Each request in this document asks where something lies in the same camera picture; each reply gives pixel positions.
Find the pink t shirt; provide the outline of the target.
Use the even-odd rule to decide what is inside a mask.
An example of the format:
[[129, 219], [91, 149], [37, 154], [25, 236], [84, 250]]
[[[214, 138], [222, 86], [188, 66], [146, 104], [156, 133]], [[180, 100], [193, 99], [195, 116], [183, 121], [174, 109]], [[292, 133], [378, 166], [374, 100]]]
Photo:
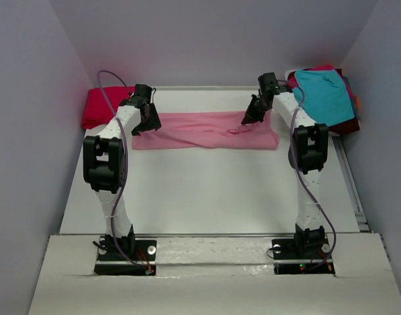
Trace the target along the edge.
[[228, 148], [275, 150], [279, 136], [272, 130], [270, 113], [262, 122], [242, 124], [243, 111], [160, 113], [161, 128], [134, 136], [133, 150]]

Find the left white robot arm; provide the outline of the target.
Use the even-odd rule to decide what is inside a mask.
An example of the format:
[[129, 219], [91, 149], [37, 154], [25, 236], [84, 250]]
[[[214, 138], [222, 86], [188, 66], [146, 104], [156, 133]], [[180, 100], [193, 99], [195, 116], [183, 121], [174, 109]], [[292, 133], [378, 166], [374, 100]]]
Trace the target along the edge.
[[104, 239], [97, 245], [130, 262], [136, 240], [123, 200], [129, 168], [127, 139], [161, 128], [155, 93], [155, 87], [137, 84], [117, 109], [108, 100], [111, 120], [99, 133], [83, 141], [83, 178], [98, 197], [106, 222]]

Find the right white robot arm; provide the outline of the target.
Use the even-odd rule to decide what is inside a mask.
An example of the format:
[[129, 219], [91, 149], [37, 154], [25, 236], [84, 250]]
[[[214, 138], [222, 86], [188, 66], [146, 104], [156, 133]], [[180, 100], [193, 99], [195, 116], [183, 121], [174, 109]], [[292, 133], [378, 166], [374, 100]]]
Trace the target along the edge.
[[271, 257], [276, 260], [309, 259], [321, 250], [326, 232], [318, 201], [320, 176], [327, 161], [328, 126], [319, 124], [303, 109], [305, 92], [298, 88], [301, 99], [293, 94], [296, 87], [276, 79], [273, 72], [258, 77], [259, 90], [251, 97], [243, 125], [262, 123], [264, 115], [275, 110], [289, 127], [288, 160], [296, 174], [298, 184], [298, 214], [295, 233], [291, 238], [272, 242]]

